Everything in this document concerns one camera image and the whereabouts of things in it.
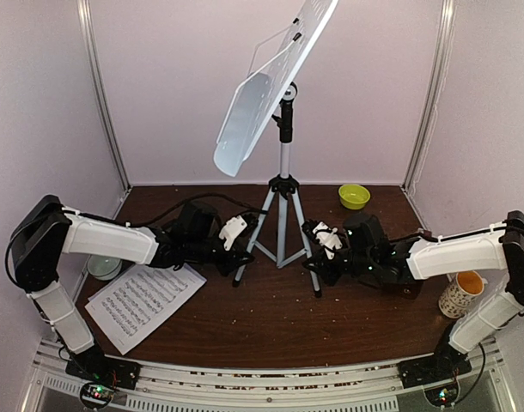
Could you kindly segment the white perforated music stand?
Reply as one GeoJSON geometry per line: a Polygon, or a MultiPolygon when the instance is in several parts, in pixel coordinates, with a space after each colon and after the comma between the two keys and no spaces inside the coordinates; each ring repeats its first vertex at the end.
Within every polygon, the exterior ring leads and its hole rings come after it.
{"type": "Polygon", "coordinates": [[[267,125],[273,120],[279,129],[280,166],[269,189],[247,251],[262,251],[281,269],[299,258],[312,257],[305,233],[302,249],[287,257],[286,232],[289,204],[292,203],[299,226],[305,223],[300,184],[290,172],[293,142],[293,103],[298,95],[295,79],[317,40],[337,8],[336,1],[306,1],[293,21],[280,34],[283,40],[275,54],[257,69],[251,67],[236,87],[216,139],[213,161],[220,172],[234,177],[250,157],[267,125]],[[273,199],[278,198],[277,249],[271,252],[259,241],[259,233],[273,199]]]}

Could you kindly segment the sheet music page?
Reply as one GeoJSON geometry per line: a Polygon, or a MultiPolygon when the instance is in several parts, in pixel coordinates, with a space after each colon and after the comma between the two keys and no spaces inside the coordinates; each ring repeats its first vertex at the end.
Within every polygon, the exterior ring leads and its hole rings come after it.
{"type": "Polygon", "coordinates": [[[121,355],[174,315],[206,279],[188,265],[179,270],[136,265],[88,301],[87,313],[121,355]]]}

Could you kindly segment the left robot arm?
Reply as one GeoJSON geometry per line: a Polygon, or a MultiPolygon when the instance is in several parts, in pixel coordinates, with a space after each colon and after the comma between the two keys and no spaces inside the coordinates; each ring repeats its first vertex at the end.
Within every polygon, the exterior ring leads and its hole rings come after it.
{"type": "Polygon", "coordinates": [[[34,301],[40,313],[76,354],[78,368],[93,381],[102,381],[111,364],[58,276],[64,253],[117,258],[158,269],[184,264],[213,264],[226,276],[253,261],[238,242],[254,221],[237,215],[221,222],[218,213],[199,195],[175,205],[177,218],[160,217],[143,224],[118,223],[61,204],[44,196],[11,234],[4,256],[7,277],[34,301]]]}

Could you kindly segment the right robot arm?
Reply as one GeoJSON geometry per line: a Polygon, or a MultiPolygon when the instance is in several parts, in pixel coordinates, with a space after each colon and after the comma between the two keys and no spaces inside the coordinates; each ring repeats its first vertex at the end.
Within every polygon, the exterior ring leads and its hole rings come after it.
{"type": "Polygon", "coordinates": [[[430,356],[427,369],[433,378],[445,379],[460,365],[460,354],[524,311],[524,214],[519,210],[483,229],[448,237],[418,231],[389,239],[379,219],[363,212],[346,219],[341,230],[307,220],[302,231],[320,248],[303,265],[328,286],[348,275],[365,286],[404,293],[418,291],[434,276],[507,271],[507,279],[452,326],[447,346],[430,356]]]}

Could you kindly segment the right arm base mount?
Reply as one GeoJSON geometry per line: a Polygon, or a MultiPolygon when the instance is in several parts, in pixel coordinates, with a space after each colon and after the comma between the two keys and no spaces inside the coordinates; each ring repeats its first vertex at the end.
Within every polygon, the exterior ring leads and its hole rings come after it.
{"type": "Polygon", "coordinates": [[[436,360],[429,356],[403,360],[398,364],[398,369],[402,385],[407,389],[441,381],[452,381],[459,375],[469,373],[472,365],[469,360],[454,363],[450,360],[436,360]]]}

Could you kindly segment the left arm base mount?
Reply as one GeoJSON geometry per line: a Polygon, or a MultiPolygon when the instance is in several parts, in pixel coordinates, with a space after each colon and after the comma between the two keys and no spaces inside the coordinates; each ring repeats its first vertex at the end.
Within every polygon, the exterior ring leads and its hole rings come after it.
{"type": "Polygon", "coordinates": [[[102,384],[106,387],[134,390],[141,366],[129,360],[105,355],[70,354],[65,372],[71,376],[102,384]]]}

